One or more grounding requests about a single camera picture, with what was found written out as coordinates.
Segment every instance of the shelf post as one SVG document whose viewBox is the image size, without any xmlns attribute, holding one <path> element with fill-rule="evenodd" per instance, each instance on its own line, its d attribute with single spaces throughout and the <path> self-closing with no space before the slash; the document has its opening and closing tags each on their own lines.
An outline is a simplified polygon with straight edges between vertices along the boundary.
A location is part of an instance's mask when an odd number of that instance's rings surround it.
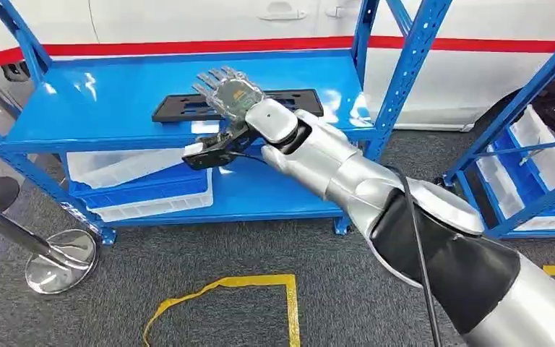
<svg viewBox="0 0 555 347">
<path fill-rule="evenodd" d="M 392 128 L 395 127 L 403 104 L 412 90 L 451 3 L 452 0 L 423 0 L 420 3 L 375 121 L 378 135 L 367 146 L 365 157 L 378 160 L 388 143 Z"/>
</svg>

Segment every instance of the white plastic bin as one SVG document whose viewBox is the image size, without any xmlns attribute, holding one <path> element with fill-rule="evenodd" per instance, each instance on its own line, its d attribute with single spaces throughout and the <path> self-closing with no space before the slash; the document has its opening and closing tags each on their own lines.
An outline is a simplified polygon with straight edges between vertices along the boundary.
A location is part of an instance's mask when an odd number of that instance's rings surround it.
<svg viewBox="0 0 555 347">
<path fill-rule="evenodd" d="M 493 151 L 492 146 L 488 146 L 488 151 Z M 480 157 L 476 163 L 482 177 L 492 189 L 499 203 L 499 209 L 505 218 L 513 216 L 524 208 L 525 204 L 520 198 L 514 182 L 496 156 Z"/>
<path fill-rule="evenodd" d="M 129 204 L 112 205 L 107 207 L 89 208 L 90 212 L 97 213 L 104 222 L 141 218 L 150 215 L 160 215 L 194 208 L 213 205 L 212 169 L 207 169 L 207 190 L 205 192 L 166 197 L 156 200 L 145 200 Z"/>
<path fill-rule="evenodd" d="M 182 162 L 183 148 L 117 150 L 66 154 L 69 177 L 91 188 L 107 188 Z"/>
<path fill-rule="evenodd" d="M 543 123 L 531 105 L 527 106 L 522 117 L 510 127 L 521 147 L 555 142 L 555 134 Z M 535 153 L 532 160 L 543 183 L 549 190 L 555 189 L 555 147 Z"/>
</svg>

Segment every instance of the car door handle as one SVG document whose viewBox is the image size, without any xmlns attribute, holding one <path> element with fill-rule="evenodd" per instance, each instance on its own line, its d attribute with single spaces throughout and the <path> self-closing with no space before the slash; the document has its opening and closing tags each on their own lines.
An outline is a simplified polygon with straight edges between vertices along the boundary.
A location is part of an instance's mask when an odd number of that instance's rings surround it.
<svg viewBox="0 0 555 347">
<path fill-rule="evenodd" d="M 261 20 L 275 21 L 302 20 L 307 17 L 307 11 L 295 9 L 287 1 L 272 1 L 257 17 Z"/>
</svg>

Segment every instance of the black panel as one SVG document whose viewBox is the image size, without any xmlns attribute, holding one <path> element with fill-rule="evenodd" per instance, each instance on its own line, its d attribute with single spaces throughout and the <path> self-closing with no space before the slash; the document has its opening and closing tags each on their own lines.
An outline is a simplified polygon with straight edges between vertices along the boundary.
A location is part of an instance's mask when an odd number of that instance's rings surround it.
<svg viewBox="0 0 555 347">
<path fill-rule="evenodd" d="M 416 206 L 416 220 L 433 296 L 458 332 L 470 332 L 497 304 L 520 271 L 516 251 L 459 234 Z M 403 194 L 391 201 L 371 233 L 378 253 L 397 271 L 421 282 L 411 214 Z"/>
<path fill-rule="evenodd" d="M 316 90 L 273 90 L 265 92 L 268 98 L 276 100 L 287 109 L 308 111 L 316 117 L 322 117 L 324 110 Z M 169 95 L 156 108 L 152 121 L 160 123 L 177 121 L 201 121 L 222 119 L 220 114 L 205 102 L 200 94 Z"/>
</svg>

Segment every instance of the black tray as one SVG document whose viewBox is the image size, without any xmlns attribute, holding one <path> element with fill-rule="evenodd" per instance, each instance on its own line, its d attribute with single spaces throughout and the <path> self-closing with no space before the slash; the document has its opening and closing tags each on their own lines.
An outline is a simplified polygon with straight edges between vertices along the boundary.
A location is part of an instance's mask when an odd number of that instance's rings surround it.
<svg viewBox="0 0 555 347">
<path fill-rule="evenodd" d="M 291 111 L 302 109 L 322 117 L 324 110 L 316 90 L 270 90 L 267 97 L 276 100 Z M 173 123 L 178 121 L 205 121 L 222 119 L 200 94 L 169 95 L 154 111 L 152 121 Z"/>
</svg>

